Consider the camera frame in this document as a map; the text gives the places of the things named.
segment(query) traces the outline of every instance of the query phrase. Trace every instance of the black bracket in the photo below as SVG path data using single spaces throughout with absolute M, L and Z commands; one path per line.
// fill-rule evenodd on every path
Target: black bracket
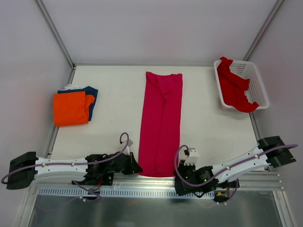
M 258 143 L 258 148 L 262 149 L 263 151 L 285 145 L 279 136 L 266 137 L 258 140 Z M 267 153 L 266 156 L 268 158 L 267 163 L 270 163 L 274 168 L 284 166 L 296 161 L 287 148 L 274 150 L 270 153 Z

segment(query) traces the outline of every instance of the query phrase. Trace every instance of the white table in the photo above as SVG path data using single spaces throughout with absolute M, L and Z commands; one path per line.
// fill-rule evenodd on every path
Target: white table
M 72 83 L 99 90 L 92 121 L 60 128 L 51 159 L 114 153 L 126 131 L 138 160 L 146 71 L 183 74 L 180 144 L 197 149 L 197 168 L 225 162 L 256 146 L 249 115 L 220 109 L 213 67 L 78 66 Z

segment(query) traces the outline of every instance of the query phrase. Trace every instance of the plastic basket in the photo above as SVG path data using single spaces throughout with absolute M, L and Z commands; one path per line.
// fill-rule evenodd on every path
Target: plastic basket
M 217 68 L 221 60 L 214 62 L 214 71 L 216 74 L 217 85 L 219 89 L 219 95 L 221 100 L 221 109 L 222 110 L 236 110 L 233 106 L 227 105 L 222 96 L 220 81 L 218 77 Z M 259 104 L 259 109 L 266 109 L 269 107 L 269 100 L 266 94 L 261 76 L 258 72 L 256 65 L 249 61 L 233 61 L 230 65 L 230 70 L 232 73 L 242 77 L 244 79 L 250 79 L 250 87 L 245 91 L 245 95 L 250 103 L 257 102 Z

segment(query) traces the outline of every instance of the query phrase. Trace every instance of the white connector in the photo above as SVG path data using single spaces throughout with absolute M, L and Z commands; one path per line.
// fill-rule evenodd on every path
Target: white connector
M 199 153 L 194 148 L 189 148 L 189 156 L 184 162 L 185 166 L 195 165 L 199 159 Z

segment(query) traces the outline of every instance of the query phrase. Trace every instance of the magenta towel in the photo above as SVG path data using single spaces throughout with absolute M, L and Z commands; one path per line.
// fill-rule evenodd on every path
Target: magenta towel
M 180 144 L 182 74 L 146 72 L 139 145 L 140 175 L 174 176 L 174 156 Z

